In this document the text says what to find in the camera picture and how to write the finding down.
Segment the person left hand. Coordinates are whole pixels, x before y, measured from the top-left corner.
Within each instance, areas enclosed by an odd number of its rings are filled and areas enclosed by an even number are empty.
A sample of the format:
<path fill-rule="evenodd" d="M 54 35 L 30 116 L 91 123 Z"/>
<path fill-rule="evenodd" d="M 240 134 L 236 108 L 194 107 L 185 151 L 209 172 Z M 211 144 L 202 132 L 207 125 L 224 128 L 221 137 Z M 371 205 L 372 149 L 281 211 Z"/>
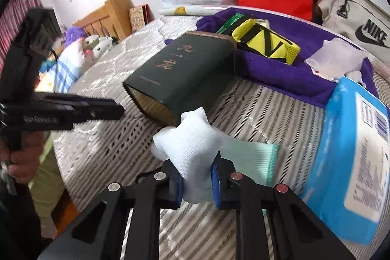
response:
<path fill-rule="evenodd" d="M 8 173 L 17 183 L 28 184 L 40 166 L 40 155 L 44 150 L 44 132 L 33 132 L 24 138 L 24 147 L 10 151 L 1 139 L 1 161 L 8 161 Z"/>

